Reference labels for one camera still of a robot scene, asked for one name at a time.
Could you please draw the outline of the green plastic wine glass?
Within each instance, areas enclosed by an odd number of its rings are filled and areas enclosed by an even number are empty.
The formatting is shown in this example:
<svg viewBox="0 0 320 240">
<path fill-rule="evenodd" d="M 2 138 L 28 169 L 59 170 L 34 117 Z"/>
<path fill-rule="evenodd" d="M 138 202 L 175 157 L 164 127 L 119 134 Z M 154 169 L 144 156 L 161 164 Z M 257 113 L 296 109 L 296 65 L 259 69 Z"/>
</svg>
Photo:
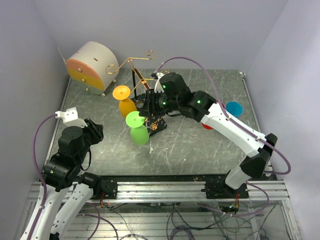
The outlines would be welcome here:
<svg viewBox="0 0 320 240">
<path fill-rule="evenodd" d="M 136 145 L 144 145 L 148 142 L 149 132 L 145 126 L 145 118 L 140 116 L 138 111 L 130 112 L 125 122 L 130 127 L 130 136 Z"/>
</svg>

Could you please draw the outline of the red plastic wine glass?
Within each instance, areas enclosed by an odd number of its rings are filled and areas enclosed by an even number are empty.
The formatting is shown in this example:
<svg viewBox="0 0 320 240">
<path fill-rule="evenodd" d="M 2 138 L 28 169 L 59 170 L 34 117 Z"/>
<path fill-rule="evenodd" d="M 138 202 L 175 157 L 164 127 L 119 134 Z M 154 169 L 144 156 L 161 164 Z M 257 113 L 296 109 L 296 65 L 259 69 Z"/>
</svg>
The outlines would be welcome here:
<svg viewBox="0 0 320 240">
<path fill-rule="evenodd" d="M 202 122 L 201 124 L 202 124 L 202 126 L 203 126 L 205 129 L 207 129 L 207 130 L 212 130 L 212 129 L 213 129 L 211 126 L 206 125 L 206 124 L 204 124 L 203 122 Z"/>
</svg>

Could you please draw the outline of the blue plastic wine glass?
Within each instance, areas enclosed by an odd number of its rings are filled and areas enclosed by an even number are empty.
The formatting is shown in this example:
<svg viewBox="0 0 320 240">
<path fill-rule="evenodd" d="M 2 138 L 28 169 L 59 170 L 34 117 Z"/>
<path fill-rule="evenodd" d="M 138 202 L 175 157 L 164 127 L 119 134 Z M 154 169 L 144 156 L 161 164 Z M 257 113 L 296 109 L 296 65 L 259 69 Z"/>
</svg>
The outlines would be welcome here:
<svg viewBox="0 0 320 240">
<path fill-rule="evenodd" d="M 234 117 L 238 118 L 243 114 L 243 107 L 240 103 L 230 101 L 225 105 L 225 109 Z"/>
</svg>

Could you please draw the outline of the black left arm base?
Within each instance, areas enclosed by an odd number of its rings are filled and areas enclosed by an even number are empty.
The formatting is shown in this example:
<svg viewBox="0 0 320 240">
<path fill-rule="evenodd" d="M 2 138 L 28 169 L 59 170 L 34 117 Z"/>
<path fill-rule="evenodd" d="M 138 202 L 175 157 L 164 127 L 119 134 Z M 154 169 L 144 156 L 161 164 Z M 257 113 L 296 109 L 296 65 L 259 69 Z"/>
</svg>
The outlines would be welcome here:
<svg viewBox="0 0 320 240">
<path fill-rule="evenodd" d="M 88 185 L 90 189 L 93 189 L 91 197 L 93 200 L 100 200 L 101 198 L 114 200 L 117 198 L 118 184 L 110 178 L 85 173 L 81 182 Z"/>
</svg>

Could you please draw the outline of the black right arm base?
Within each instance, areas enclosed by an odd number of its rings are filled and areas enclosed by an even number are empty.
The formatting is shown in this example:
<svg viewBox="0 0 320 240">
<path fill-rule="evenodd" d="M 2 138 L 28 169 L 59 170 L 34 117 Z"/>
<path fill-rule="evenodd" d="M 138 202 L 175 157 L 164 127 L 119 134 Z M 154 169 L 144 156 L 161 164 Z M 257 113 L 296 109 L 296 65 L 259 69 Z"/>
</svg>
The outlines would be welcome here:
<svg viewBox="0 0 320 240">
<path fill-rule="evenodd" d="M 248 199 L 249 193 L 245 183 L 242 183 L 239 188 L 233 189 L 225 184 L 226 174 L 204 174 L 197 177 L 199 182 L 205 182 L 204 192 L 207 199 L 235 199 L 238 196 L 240 199 Z"/>
</svg>

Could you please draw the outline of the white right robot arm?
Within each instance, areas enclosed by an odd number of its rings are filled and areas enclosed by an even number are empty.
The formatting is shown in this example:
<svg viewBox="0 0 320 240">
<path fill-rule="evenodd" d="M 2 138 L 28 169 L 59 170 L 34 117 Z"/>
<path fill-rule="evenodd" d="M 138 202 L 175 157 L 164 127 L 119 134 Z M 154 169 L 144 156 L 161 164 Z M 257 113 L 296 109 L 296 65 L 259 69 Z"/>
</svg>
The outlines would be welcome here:
<svg viewBox="0 0 320 240">
<path fill-rule="evenodd" d="M 154 73 L 152 77 L 156 81 L 155 88 L 146 90 L 139 116 L 162 117 L 178 111 L 182 116 L 218 131 L 245 153 L 245 159 L 227 173 L 220 186 L 224 197 L 233 197 L 243 183 L 263 175 L 278 141 L 274 134 L 265 135 L 252 129 L 227 112 L 208 93 L 192 92 L 180 74 Z"/>
</svg>

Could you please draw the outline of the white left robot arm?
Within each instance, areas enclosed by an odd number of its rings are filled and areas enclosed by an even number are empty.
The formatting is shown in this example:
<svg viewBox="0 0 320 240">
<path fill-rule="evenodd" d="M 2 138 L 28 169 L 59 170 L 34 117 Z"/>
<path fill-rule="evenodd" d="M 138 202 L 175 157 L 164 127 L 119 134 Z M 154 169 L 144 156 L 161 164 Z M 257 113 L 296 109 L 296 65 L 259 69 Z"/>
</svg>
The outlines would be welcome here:
<svg viewBox="0 0 320 240">
<path fill-rule="evenodd" d="M 103 140 L 103 128 L 87 118 L 62 131 L 57 153 L 43 167 L 37 203 L 22 240 L 63 239 L 84 204 L 101 195 L 101 177 L 80 171 L 86 156 L 92 155 L 91 146 Z"/>
</svg>

